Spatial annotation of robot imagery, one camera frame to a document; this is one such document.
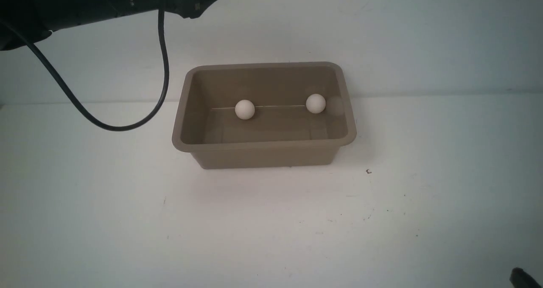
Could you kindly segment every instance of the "black cord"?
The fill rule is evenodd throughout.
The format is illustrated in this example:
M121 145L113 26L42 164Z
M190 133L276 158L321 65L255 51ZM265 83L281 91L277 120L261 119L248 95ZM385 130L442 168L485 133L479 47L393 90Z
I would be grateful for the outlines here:
M0 19L0 23L2 25L6 26L12 33L14 33L23 43L25 43L30 50L36 55L36 57L41 61L43 66L47 69L47 71L53 76L55 81L59 84L62 91L64 91L64 94L68 97L68 99L72 102L72 104L87 118L91 123L97 125L98 127L102 129L106 129L109 131L128 131L133 130L138 127L143 126L145 123L147 123L157 112L160 110L160 107L164 103L164 100L166 98L166 93L168 92L168 82L169 82L169 63L168 63L168 53L166 51L166 43L164 39L164 11L165 11L165 2L166 0L160 0L160 7L159 7L159 43L160 43L160 50L162 52L162 60L164 62L164 84L162 85L162 92L160 93L159 102L153 108L151 113L149 113L143 120L140 120L139 122L136 122L134 124L128 125L128 126L111 126L108 124L105 124L101 122L100 120L97 120L92 114L87 111L87 109L79 102L79 100L76 98L76 96L72 93L72 91L69 89L68 85L64 82L64 79L60 77L58 72L55 70L55 68L51 65L49 60L45 58L45 56L41 53L41 51L32 43L30 42L17 28L15 28L12 24L8 23L7 21Z

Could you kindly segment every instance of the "black object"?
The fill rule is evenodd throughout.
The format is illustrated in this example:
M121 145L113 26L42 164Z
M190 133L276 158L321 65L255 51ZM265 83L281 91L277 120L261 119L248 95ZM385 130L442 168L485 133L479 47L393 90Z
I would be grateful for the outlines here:
M8 50L22 45L28 48L42 62L53 76L68 99L77 110L96 126L109 131L128 131L143 126L157 114L164 103L168 91L169 63L164 39L164 13L175 12L182 17L196 18L216 0L0 0L0 50ZM128 126L111 126L97 120L79 102L49 60L34 45L34 42L51 35L49 30L58 30L81 24L112 19L138 12L159 10L159 43L164 63L164 82L157 105L143 120Z
M165 0L165 11L198 18L216 0ZM32 43L52 31L157 10L160 0L0 0L0 18L11 23ZM0 27L0 50L24 43Z
M509 281L514 288L541 288L541 286L521 268L514 268L511 271Z

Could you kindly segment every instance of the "white table surface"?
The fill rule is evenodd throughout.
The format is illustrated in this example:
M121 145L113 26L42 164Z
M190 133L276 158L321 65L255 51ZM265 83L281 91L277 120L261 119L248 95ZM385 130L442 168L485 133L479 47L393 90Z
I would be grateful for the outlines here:
M332 165L250 170L176 151L176 106L0 110L1 287L543 282L543 95L354 99Z

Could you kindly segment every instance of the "plastic tub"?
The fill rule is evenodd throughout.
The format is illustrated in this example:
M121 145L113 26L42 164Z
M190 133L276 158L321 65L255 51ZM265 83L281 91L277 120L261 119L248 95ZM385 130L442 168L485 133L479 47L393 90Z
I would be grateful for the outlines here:
M318 93L326 109L310 113ZM236 103L256 106L240 120ZM327 165L356 138L341 68L331 62L200 66L188 72L171 138L202 168Z

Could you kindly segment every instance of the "white ball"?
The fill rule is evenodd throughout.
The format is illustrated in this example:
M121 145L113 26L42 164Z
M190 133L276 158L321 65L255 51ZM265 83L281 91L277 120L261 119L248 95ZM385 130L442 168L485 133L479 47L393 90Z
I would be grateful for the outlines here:
M313 114L318 114L326 108L326 100L320 94L313 94L307 97L306 108Z
M236 104L236 115L242 120L248 120L255 114L255 105L243 99Z

